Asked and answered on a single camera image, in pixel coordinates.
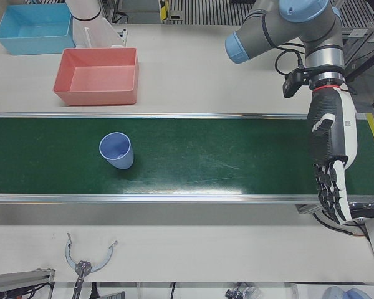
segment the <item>green conveyor belt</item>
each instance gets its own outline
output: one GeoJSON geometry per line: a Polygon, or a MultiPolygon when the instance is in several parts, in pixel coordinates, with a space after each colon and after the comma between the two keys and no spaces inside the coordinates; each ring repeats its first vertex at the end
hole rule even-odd
{"type": "MultiPolygon", "coordinates": [[[[374,195],[374,139],[360,120],[349,194],[374,195]]],[[[315,194],[304,120],[0,118],[0,194],[315,194]],[[98,144],[126,133],[119,170],[98,144]]]]}

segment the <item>blue plastic bin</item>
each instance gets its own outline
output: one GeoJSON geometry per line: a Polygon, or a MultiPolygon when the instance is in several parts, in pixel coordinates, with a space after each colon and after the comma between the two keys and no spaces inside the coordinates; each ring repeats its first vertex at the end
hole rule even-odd
{"type": "Polygon", "coordinates": [[[62,53],[65,48],[74,48],[68,6],[8,6],[0,22],[0,43],[12,55],[62,53]]]}

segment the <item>white cylinder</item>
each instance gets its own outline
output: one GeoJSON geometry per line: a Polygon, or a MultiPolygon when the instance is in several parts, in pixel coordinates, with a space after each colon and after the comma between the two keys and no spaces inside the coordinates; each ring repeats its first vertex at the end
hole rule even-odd
{"type": "Polygon", "coordinates": [[[88,20],[100,11],[98,0],[65,0],[72,15],[78,19],[88,20]]]}

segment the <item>robotic arm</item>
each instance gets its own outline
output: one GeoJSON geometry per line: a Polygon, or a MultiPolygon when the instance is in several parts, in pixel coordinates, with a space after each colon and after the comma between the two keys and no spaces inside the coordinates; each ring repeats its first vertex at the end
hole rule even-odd
{"type": "Polygon", "coordinates": [[[298,67],[285,75],[283,93],[292,97],[302,85],[312,90],[307,116],[309,150],[319,200],[335,222],[352,219],[345,187],[345,169],[357,153],[355,107],[343,92],[344,60],[341,20],[328,0],[279,0],[270,11],[251,11],[242,27],[226,39],[226,52],[240,64],[299,38],[305,48],[305,65],[299,52],[298,67]]]}

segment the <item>blue cup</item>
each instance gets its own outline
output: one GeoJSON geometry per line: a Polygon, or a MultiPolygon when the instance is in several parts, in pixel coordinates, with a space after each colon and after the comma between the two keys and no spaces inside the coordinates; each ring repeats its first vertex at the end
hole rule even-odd
{"type": "Polygon", "coordinates": [[[113,132],[102,138],[100,154],[109,163],[119,169],[128,169],[134,161],[130,139],[123,133],[113,132]]]}

